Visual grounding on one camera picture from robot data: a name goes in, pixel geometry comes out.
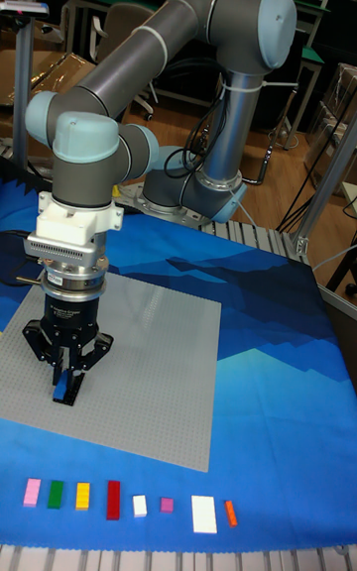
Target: gray baseplate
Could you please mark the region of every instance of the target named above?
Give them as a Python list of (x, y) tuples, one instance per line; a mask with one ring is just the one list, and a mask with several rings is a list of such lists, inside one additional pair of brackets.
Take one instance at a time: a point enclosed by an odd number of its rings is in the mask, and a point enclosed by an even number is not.
[(98, 324), (115, 341), (69, 407), (22, 334), (44, 298), (34, 286), (0, 338), (0, 416), (206, 472), (221, 305), (109, 274)]

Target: green block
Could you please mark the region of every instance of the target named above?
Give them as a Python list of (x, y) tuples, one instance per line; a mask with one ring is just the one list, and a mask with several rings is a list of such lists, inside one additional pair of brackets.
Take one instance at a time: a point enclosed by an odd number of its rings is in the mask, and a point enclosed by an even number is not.
[(60, 509), (62, 491), (63, 491), (63, 481), (52, 481), (50, 496), (49, 496), (49, 504), (48, 504), (49, 510)]

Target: white tile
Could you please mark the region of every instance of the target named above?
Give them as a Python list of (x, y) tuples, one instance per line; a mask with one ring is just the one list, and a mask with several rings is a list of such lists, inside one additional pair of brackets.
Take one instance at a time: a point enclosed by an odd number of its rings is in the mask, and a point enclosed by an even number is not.
[(146, 497), (133, 496), (133, 511), (135, 518), (143, 517), (148, 513), (146, 505)]
[(217, 533), (212, 496), (192, 496), (192, 519), (195, 533)]

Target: blue mat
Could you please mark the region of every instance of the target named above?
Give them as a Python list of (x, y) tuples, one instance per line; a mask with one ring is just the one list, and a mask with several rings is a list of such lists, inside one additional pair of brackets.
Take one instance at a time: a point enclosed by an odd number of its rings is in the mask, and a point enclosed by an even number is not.
[[(0, 187), (0, 229), (33, 229), (36, 195), (23, 192)], [(355, 542), (357, 399), (311, 270), (145, 216), (125, 217), (107, 254), (122, 275), (222, 303), (209, 472), (1, 420), (0, 541), (212, 552)], [(2, 322), (24, 291), (2, 292)], [(22, 507), (28, 477), (43, 479), (33, 510)], [(52, 479), (65, 481), (59, 511), (47, 510)], [(122, 482), (118, 522), (106, 520), (109, 479)], [(78, 481), (92, 484), (88, 512), (74, 510)], [(135, 494), (147, 495), (146, 518), (133, 518)], [(214, 496), (216, 535), (193, 533), (191, 495)], [(160, 514), (160, 497), (174, 498), (173, 514)]]

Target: lego brick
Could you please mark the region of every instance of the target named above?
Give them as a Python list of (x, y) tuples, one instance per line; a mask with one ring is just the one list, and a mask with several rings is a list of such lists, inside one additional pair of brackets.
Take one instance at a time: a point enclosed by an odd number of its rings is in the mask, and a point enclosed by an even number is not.
[(232, 501), (226, 501), (224, 504), (224, 508), (226, 510), (229, 526), (230, 527), (236, 527), (238, 524), (238, 521), (236, 518), (236, 514), (234, 512)]
[(135, 518), (143, 517), (148, 513), (146, 497), (144, 495), (133, 496), (133, 511)]
[(120, 482), (108, 481), (107, 520), (120, 518)]
[(75, 508), (77, 510), (87, 510), (89, 508), (89, 483), (77, 483)]
[(49, 367), (19, 335), (29, 320), (44, 316), (39, 288), (29, 291), (1, 336), (0, 417), (206, 472), (221, 305), (106, 278), (98, 322), (114, 343), (85, 375), (72, 409), (54, 405)]
[(160, 501), (160, 512), (163, 514), (172, 514), (174, 511), (174, 499), (162, 498)]
[(59, 510), (61, 495), (63, 491), (63, 481), (52, 481), (48, 502), (49, 510)]
[(212, 496), (192, 496), (194, 533), (217, 533), (214, 499)]
[(35, 508), (37, 505), (41, 479), (29, 479), (24, 497), (24, 508)]

